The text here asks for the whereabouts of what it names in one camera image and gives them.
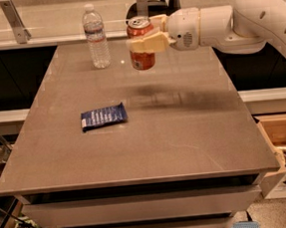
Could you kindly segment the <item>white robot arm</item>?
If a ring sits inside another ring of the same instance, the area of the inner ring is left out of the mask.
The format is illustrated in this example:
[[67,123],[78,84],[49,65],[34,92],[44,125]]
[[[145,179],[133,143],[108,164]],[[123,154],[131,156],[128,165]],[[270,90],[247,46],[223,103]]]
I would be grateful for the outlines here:
[[151,17],[153,28],[130,38],[134,53],[212,47],[228,54],[253,54],[266,44],[286,59],[286,1],[235,0],[232,5],[184,8]]

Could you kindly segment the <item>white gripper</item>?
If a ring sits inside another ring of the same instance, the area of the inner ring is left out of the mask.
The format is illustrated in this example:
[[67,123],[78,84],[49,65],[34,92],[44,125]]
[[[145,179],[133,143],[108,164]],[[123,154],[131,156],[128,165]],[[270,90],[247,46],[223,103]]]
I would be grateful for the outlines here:
[[166,14],[150,16],[149,20],[161,32],[130,38],[126,45],[133,53],[163,52],[170,46],[180,51],[196,50],[199,46],[200,10],[184,8],[167,18]]

